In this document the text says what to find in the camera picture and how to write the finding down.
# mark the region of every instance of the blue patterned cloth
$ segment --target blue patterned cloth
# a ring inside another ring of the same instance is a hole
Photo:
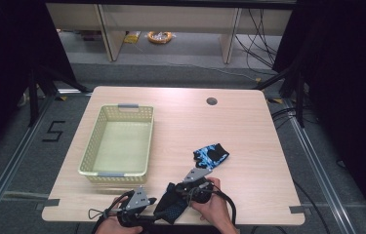
[[[193,153],[194,160],[197,161],[195,167],[204,169],[214,169],[229,155],[229,153],[225,151],[219,143],[197,149]]]

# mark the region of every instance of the human hand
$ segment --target human hand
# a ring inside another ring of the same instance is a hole
[[[220,180],[218,178],[208,177],[208,179],[214,183],[214,191],[221,189]],[[201,213],[201,220],[206,219],[219,229],[222,234],[237,233],[228,213],[227,202],[219,195],[213,193],[207,203],[200,204],[197,202],[191,202],[191,206]]]
[[[113,209],[117,209],[119,207],[119,203],[126,200],[126,197],[119,201]],[[109,214],[109,217],[106,218],[101,225],[98,227],[96,234],[138,234],[142,232],[141,226],[136,227],[124,227],[119,223],[118,217],[116,214]]]

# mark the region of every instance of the wicker basket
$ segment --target wicker basket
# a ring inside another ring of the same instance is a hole
[[[104,105],[95,123],[79,174],[94,183],[146,182],[153,107]]]

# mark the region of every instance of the table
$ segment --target table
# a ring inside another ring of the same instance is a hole
[[[208,104],[207,98],[217,104]],[[59,204],[45,207],[45,220],[92,221],[90,208],[103,211],[114,193],[122,193],[78,174],[97,115],[108,103],[154,106],[148,182],[143,186],[148,197],[160,199],[169,182],[183,180],[195,165],[192,151],[220,143],[230,156],[210,176],[222,181],[222,191],[234,201],[237,224],[304,223],[304,214],[290,211],[301,203],[262,92],[139,87],[95,88],[49,196],[60,199]],[[187,208],[176,224],[207,224],[199,217]]]

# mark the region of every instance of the metal rail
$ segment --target metal rail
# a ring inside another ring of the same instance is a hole
[[[293,107],[290,100],[285,99],[285,105],[287,108]],[[323,195],[326,198],[329,207],[332,210],[332,214],[338,223],[342,233],[355,234],[356,231],[347,215],[346,208],[344,207],[341,199],[335,190],[331,180],[326,174],[325,169],[322,166],[319,158],[317,157],[316,151],[314,150],[309,137],[306,134],[305,128],[302,128],[295,117],[292,118],[292,126],[295,129],[296,135],[304,148],[305,155],[309,161],[314,175],[319,182],[319,186],[322,189]]]
[[[54,96],[45,97],[45,100],[40,108],[40,114],[35,121],[35,123],[27,129],[27,132],[24,134],[18,148],[16,149],[15,153],[13,154],[12,158],[10,159],[9,163],[6,166],[4,172],[0,175],[0,201],[5,194],[6,189],[8,188],[9,184],[11,183],[13,177],[15,176],[24,155],[27,153],[30,144],[33,141],[34,136],[36,135],[37,130],[39,129],[43,117],[46,114],[46,111],[52,104],[54,100]]]

